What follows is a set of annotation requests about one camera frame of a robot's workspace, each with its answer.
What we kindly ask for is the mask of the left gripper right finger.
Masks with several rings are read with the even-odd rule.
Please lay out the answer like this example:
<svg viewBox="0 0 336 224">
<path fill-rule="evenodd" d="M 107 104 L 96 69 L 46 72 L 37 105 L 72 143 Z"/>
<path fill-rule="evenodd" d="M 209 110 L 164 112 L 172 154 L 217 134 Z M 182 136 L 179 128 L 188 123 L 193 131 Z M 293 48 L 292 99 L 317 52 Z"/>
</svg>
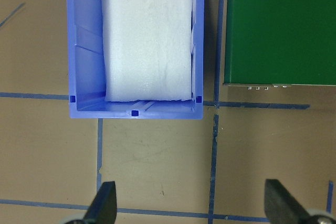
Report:
<svg viewBox="0 0 336 224">
<path fill-rule="evenodd" d="M 315 223 L 315 217 L 277 179 L 265 181 L 264 211 L 270 223 Z"/>
</svg>

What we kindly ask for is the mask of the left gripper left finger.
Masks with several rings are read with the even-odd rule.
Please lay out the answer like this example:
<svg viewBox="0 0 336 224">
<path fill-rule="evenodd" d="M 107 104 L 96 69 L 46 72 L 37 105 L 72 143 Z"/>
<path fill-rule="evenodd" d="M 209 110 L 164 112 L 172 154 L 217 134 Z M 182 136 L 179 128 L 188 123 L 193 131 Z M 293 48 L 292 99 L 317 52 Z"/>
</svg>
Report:
<svg viewBox="0 0 336 224">
<path fill-rule="evenodd" d="M 104 182 L 83 217 L 84 223 L 114 224 L 117 218 L 115 182 Z"/>
</svg>

